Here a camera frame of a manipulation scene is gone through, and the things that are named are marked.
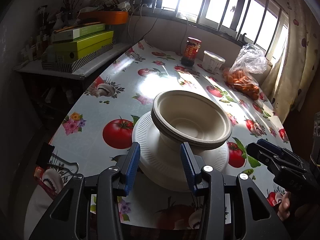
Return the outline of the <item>right hand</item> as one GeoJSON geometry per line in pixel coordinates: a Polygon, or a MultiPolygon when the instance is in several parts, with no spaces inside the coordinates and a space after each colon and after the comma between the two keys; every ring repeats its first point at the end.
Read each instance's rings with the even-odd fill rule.
{"type": "Polygon", "coordinates": [[[290,216],[290,197],[291,197],[291,193],[286,192],[283,195],[282,201],[278,207],[277,215],[281,221],[284,221],[290,216]]]}

